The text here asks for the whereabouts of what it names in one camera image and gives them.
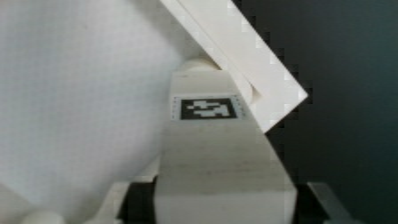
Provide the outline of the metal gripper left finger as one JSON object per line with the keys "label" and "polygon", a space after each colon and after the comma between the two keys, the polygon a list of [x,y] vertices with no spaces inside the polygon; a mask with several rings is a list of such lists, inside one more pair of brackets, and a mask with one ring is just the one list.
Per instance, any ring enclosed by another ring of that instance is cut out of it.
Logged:
{"label": "metal gripper left finger", "polygon": [[125,221],[120,218],[120,212],[123,208],[128,188],[128,182],[116,182],[112,184],[98,212],[88,219],[84,224],[125,224]]}

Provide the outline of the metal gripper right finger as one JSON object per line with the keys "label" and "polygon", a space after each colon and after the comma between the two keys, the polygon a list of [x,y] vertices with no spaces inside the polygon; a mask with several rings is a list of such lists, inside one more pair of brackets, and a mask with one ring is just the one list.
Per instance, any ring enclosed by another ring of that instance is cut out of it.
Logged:
{"label": "metal gripper right finger", "polygon": [[367,224],[354,218],[329,184],[324,182],[310,182],[308,186],[329,215],[324,224]]}

